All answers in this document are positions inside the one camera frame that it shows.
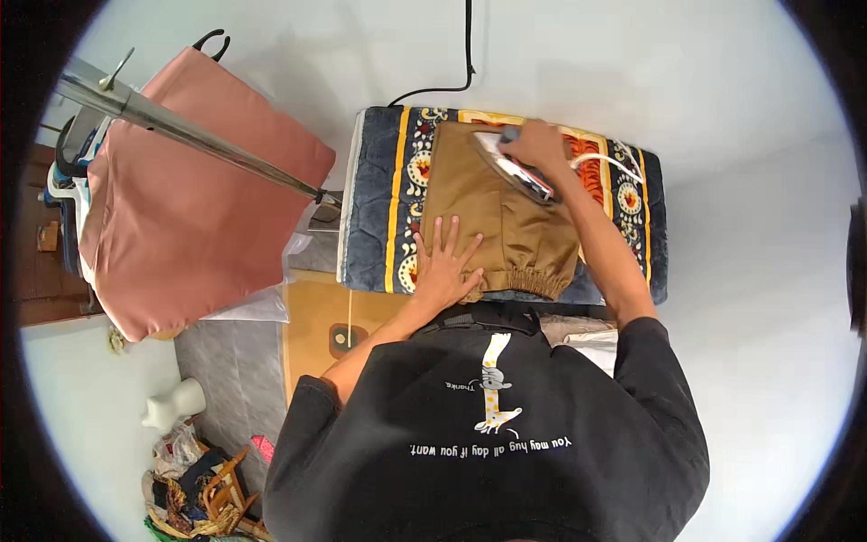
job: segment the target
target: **mannequin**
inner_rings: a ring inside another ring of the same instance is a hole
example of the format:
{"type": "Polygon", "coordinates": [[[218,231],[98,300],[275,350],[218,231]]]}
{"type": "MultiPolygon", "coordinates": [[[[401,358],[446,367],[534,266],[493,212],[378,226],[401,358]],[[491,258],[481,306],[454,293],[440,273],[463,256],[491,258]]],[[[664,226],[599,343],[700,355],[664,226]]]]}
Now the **mannequin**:
{"type": "Polygon", "coordinates": [[[205,392],[195,378],[187,378],[170,392],[147,398],[147,414],[141,425],[157,428],[160,434],[172,430],[172,425],[183,416],[205,410],[205,392]]]}

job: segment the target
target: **wooden cabinet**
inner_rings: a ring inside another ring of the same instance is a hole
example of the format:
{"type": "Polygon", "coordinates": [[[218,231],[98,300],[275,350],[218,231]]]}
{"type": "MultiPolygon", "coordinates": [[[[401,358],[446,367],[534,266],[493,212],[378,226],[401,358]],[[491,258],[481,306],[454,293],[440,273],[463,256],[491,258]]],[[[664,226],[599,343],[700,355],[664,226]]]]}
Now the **wooden cabinet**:
{"type": "Polygon", "coordinates": [[[48,208],[38,196],[45,188],[54,149],[34,145],[18,181],[17,217],[13,227],[13,299],[21,326],[54,322],[83,316],[89,295],[88,284],[69,273],[63,252],[39,252],[36,236],[40,226],[61,221],[60,209],[48,208]]]}

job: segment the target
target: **giraffe graphic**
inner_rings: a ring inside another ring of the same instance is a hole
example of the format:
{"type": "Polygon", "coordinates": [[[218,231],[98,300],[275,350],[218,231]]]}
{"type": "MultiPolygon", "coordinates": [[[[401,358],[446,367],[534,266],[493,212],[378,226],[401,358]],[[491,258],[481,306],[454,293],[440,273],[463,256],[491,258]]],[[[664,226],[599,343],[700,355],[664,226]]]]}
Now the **giraffe graphic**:
{"type": "Polygon", "coordinates": [[[480,385],[485,391],[485,420],[477,423],[475,430],[484,434],[490,434],[491,429],[494,433],[498,433],[499,426],[521,414],[520,408],[505,412],[499,410],[499,391],[511,388],[512,385],[503,382],[505,377],[503,371],[497,369],[497,358],[511,338],[511,333],[491,335],[491,344],[488,345],[485,356],[482,358],[482,382],[480,385]]]}

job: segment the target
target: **iron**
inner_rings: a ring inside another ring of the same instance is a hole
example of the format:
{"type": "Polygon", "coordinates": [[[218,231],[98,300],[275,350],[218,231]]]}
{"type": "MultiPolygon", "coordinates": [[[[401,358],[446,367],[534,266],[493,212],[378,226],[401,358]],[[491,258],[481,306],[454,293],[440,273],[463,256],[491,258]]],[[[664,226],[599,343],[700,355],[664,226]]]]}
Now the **iron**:
{"type": "Polygon", "coordinates": [[[502,134],[492,132],[473,132],[476,147],[485,161],[500,174],[511,186],[518,189],[536,203],[549,206],[560,203],[563,199],[536,167],[529,166],[520,160],[503,154],[499,143],[509,143],[520,137],[520,128],[504,126],[502,134]]]}

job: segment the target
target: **brown pants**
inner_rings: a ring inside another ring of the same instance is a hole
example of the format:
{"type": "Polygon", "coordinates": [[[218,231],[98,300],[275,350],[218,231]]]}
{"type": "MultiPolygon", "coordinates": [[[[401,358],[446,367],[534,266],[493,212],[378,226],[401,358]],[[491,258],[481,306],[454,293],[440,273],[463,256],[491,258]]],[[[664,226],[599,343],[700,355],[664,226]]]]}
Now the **brown pants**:
{"type": "Polygon", "coordinates": [[[434,220],[443,217],[443,237],[452,215],[460,216],[456,253],[462,253],[481,232],[481,247],[464,269],[465,276],[485,270],[478,291],[465,302],[481,299],[482,291],[522,290],[556,299],[575,275],[578,241],[563,205],[541,206],[506,183],[482,158],[473,132],[497,128],[463,122],[441,122],[433,142],[421,235],[434,236],[434,220]]]}

